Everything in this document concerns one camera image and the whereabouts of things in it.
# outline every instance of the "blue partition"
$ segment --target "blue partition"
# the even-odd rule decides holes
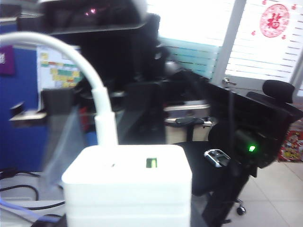
[[[1,33],[16,31],[16,25],[0,27]],[[14,128],[9,109],[25,102],[26,109],[38,105],[36,51],[14,48],[15,74],[0,74],[0,169],[41,170],[46,143],[45,126]]]

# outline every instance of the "purple sign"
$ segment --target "purple sign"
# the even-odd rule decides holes
[[[15,73],[15,59],[13,46],[5,46],[0,48],[0,74]]]

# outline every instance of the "green indicator light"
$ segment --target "green indicator light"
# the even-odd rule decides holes
[[[256,146],[250,146],[250,148],[248,149],[248,151],[253,152],[256,149]]]
[[[157,168],[157,158],[147,158],[146,168]]]

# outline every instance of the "window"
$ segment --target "window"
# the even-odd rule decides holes
[[[233,0],[148,0],[161,16],[160,40],[187,69],[211,78],[223,45]]]
[[[247,0],[226,75],[290,82],[303,48],[299,0]]]
[[[302,83],[301,86],[300,86],[300,89],[299,89],[299,91],[298,91],[297,96],[303,97],[303,83]]]

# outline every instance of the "white floor tile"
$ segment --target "white floor tile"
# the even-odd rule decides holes
[[[290,227],[303,226],[303,202],[274,201],[272,204]]]
[[[249,181],[244,186],[239,199],[243,201],[267,201],[264,193],[258,188],[251,176]]]
[[[247,201],[244,204],[247,213],[239,216],[234,206],[228,218],[232,222],[226,227],[289,227],[269,201]]]
[[[303,163],[285,163],[301,180],[303,180]]]
[[[303,181],[284,163],[259,169],[253,180],[270,201],[303,201]]]

